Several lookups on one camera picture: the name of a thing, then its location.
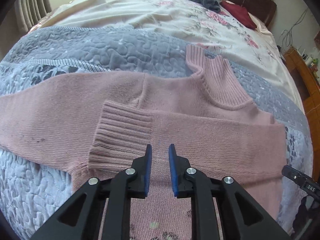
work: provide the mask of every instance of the ribbed collar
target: ribbed collar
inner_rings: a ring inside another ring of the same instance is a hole
[[[209,59],[198,46],[188,45],[186,63],[194,72],[191,77],[203,89],[212,104],[229,110],[240,109],[253,102],[236,79],[227,59]]]

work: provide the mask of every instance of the pink sweater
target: pink sweater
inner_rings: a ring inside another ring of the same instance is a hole
[[[74,190],[131,166],[152,144],[146,200],[132,200],[131,237],[191,238],[190,200],[175,199],[168,147],[207,176],[230,175],[275,218],[282,195],[284,126],[260,111],[228,60],[189,45],[190,77],[65,74],[0,98],[0,146],[71,174]]]

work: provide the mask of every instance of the metal pin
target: metal pin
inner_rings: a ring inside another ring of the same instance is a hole
[[[136,170],[134,168],[128,168],[125,170],[125,173],[128,175],[132,175],[136,173]]]
[[[232,177],[229,177],[229,176],[228,176],[228,177],[225,177],[223,180],[224,180],[224,182],[227,183],[227,184],[232,184],[232,183],[233,183],[233,178],[232,178]]]
[[[88,180],[88,183],[90,185],[96,185],[98,183],[98,181],[99,180],[97,178],[91,178],[91,179]]]
[[[188,174],[195,174],[197,170],[195,168],[187,168],[187,173]]]

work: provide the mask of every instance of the white floral bed sheet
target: white floral bed sheet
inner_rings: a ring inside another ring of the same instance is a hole
[[[217,14],[189,0],[74,0],[60,6],[42,27],[127,26],[180,38],[255,72],[304,112],[272,33],[252,18],[256,30],[244,27],[224,8]]]

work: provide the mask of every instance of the blue quilted bedspread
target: blue quilted bedspread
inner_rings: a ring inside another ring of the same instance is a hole
[[[48,27],[24,36],[0,62],[0,96],[64,73],[127,70],[165,78],[192,74],[185,64],[187,42],[144,30]],[[215,57],[206,51],[207,57]],[[305,115],[279,90],[231,62],[257,106],[285,125],[287,162],[310,175],[312,145]],[[30,236],[72,194],[66,172],[0,149],[0,209],[21,239]],[[278,223],[289,232],[304,193],[283,179]]]

